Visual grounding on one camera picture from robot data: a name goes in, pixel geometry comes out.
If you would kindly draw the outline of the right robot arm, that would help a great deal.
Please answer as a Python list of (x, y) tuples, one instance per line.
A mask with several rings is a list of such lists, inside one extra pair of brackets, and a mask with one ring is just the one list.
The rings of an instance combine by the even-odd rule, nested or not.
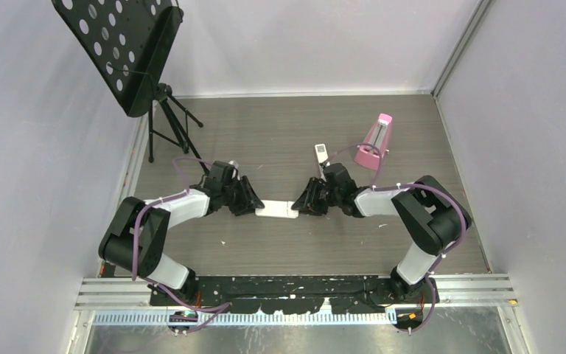
[(322, 216), (330, 207), (353, 218), (397, 216), (412, 244), (387, 281), (389, 294), (411, 302), (439, 264), (455, 248), (472, 225), (472, 217), (432, 176), (393, 187), (357, 186), (348, 170), (335, 163), (312, 177), (291, 208), (300, 214)]

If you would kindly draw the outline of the small white remote control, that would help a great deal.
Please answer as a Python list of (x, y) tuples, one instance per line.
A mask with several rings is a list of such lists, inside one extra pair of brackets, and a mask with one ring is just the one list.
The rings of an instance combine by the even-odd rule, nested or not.
[(292, 209), (292, 201), (263, 200), (262, 203), (264, 207), (254, 211), (257, 217), (296, 219), (299, 216), (299, 212)]

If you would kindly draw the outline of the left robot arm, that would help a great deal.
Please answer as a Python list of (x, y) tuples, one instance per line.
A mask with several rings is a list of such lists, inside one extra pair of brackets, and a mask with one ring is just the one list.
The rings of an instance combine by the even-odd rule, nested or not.
[(215, 161), (201, 183), (182, 192), (148, 201), (133, 196), (123, 199), (99, 244), (98, 254), (135, 278), (164, 285), (171, 299), (188, 305), (197, 293), (191, 281), (195, 272), (165, 255), (169, 229), (223, 207), (241, 216), (264, 206), (247, 176), (240, 176), (233, 164)]

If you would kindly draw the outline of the long white remote control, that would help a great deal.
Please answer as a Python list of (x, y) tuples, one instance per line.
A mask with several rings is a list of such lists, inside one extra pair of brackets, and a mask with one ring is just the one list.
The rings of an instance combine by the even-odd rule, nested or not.
[(324, 179), (324, 163), (329, 164), (327, 159), (329, 158), (328, 152), (326, 150), (325, 144), (316, 144), (315, 148), (315, 155), (318, 163), (318, 172), (320, 174), (320, 178)]

